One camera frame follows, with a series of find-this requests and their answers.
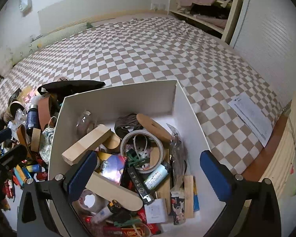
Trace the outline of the masking tape roll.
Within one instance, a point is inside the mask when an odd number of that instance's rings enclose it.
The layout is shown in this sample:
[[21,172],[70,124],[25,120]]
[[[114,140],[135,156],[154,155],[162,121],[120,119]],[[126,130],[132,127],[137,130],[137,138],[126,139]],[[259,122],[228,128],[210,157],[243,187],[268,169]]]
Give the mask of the masking tape roll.
[[121,141],[120,154],[127,157],[127,166],[141,174],[152,173],[164,160],[164,146],[146,130],[128,133]]

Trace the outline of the white storage box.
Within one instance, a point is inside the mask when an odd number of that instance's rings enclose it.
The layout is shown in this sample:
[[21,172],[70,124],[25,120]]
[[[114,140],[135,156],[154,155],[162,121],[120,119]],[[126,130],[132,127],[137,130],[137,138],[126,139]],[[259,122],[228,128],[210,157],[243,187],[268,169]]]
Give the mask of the white storage box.
[[62,153],[76,142],[76,125],[82,112],[89,111],[98,124],[113,129],[119,117],[135,118],[161,140],[169,139],[170,126],[179,132],[187,159],[187,174],[194,176],[199,211],[181,225],[162,225],[162,236],[204,236],[224,207],[200,166],[200,155],[209,144],[180,83],[160,80],[107,87],[64,99],[55,128],[49,179],[70,168]]

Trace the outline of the light wooden block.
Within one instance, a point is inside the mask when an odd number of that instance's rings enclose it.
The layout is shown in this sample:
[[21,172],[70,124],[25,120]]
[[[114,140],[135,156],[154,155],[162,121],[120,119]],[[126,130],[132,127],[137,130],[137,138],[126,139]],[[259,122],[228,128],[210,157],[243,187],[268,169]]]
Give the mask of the light wooden block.
[[78,163],[88,150],[94,150],[100,146],[112,133],[111,129],[105,125],[98,125],[94,130],[65,150],[62,153],[63,160],[70,166]]

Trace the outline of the wall shelf with clothes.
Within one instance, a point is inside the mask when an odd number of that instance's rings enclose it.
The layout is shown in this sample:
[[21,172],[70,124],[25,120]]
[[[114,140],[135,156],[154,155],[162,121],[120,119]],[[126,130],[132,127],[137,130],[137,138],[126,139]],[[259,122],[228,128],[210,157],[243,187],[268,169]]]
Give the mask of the wall shelf with clothes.
[[230,44],[244,0],[170,0],[169,13]]

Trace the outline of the white fluffy pillow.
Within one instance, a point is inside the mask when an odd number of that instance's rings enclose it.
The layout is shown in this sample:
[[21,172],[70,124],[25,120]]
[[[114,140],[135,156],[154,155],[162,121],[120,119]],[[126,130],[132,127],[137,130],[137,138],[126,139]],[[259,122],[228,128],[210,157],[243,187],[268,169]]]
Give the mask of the white fluffy pillow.
[[5,78],[13,68],[13,54],[9,47],[0,48],[0,76]]

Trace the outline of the green bolster pillow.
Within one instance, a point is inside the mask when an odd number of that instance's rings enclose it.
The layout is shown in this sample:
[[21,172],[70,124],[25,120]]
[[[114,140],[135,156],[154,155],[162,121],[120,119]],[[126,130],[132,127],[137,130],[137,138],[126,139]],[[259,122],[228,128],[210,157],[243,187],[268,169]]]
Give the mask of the green bolster pillow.
[[52,32],[46,36],[43,36],[41,38],[38,38],[32,41],[30,44],[21,45],[15,50],[15,53],[13,54],[13,57],[12,57],[12,63],[13,65],[16,65],[22,59],[45,48],[46,46],[62,41],[63,39],[67,39],[75,34],[78,34],[92,27],[93,25],[91,25],[91,23],[88,23],[88,22],[81,23],[78,25],[61,29],[56,32]]

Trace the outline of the dark yarn ball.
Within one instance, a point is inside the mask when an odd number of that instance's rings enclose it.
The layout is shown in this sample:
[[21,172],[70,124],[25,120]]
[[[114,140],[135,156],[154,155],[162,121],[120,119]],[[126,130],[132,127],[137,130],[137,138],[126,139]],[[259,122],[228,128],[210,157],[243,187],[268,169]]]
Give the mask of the dark yarn ball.
[[140,129],[141,124],[138,122],[137,115],[135,113],[118,117],[114,126],[116,135],[121,139],[123,139],[130,132]]

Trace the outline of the black felt pouch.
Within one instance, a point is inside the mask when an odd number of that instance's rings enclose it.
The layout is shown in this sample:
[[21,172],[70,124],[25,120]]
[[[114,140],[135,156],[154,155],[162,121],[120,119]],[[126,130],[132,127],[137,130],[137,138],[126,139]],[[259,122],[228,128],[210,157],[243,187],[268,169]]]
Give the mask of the black felt pouch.
[[100,89],[104,86],[104,82],[96,80],[64,80],[44,84],[38,87],[37,91],[40,95],[43,95],[45,93],[53,93],[69,96],[76,93],[83,93],[90,90]]

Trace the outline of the round wooden disc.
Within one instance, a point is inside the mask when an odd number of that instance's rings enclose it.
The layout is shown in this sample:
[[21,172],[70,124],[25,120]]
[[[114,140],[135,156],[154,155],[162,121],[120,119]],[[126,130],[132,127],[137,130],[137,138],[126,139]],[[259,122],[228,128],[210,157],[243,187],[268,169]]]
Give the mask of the round wooden disc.
[[137,120],[149,133],[160,139],[162,142],[171,142],[171,134],[152,118],[139,113],[137,114]]

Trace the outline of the checkered bed sheet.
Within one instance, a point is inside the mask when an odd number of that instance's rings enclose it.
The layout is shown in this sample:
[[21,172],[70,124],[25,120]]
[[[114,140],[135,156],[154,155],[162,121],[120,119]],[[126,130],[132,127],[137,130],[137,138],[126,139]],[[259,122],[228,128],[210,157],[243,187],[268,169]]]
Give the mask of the checkered bed sheet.
[[212,153],[233,173],[243,173],[262,144],[229,102],[246,94],[271,123],[281,111],[275,92],[240,56],[174,18],[103,24],[31,54],[4,78],[0,113],[17,88],[37,88],[61,76],[106,86],[179,81]]

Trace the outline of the flat wooden oval stick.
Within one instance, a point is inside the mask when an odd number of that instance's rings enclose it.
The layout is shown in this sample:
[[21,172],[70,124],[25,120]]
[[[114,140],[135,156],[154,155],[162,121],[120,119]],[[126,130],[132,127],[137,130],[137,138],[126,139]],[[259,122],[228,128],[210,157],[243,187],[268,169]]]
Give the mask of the flat wooden oval stick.
[[108,201],[116,200],[129,211],[138,211],[143,207],[143,201],[137,193],[117,185],[96,172],[92,173],[86,188]]

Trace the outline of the white paper sheet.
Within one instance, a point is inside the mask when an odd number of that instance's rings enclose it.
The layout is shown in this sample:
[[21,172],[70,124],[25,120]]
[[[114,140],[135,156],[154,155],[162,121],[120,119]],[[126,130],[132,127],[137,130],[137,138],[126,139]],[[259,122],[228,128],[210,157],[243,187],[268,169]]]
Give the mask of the white paper sheet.
[[271,121],[262,113],[262,110],[246,93],[236,96],[228,104],[247,124],[262,146],[266,147],[273,128]]

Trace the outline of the blue supplement bottle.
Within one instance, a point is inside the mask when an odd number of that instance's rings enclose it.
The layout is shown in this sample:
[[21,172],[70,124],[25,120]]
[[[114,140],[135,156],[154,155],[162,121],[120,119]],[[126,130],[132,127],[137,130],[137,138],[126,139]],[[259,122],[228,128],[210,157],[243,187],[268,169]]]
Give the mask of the blue supplement bottle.
[[30,105],[30,109],[26,115],[26,133],[32,136],[34,129],[39,129],[38,105]]

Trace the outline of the clear tape roll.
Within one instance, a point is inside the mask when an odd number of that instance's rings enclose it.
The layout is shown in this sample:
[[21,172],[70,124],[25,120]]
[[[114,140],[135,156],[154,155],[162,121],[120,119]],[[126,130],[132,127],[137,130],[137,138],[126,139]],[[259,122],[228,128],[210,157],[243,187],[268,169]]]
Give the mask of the clear tape roll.
[[85,211],[98,213],[104,208],[105,200],[94,192],[84,189],[80,195],[80,198],[78,199],[78,205]]

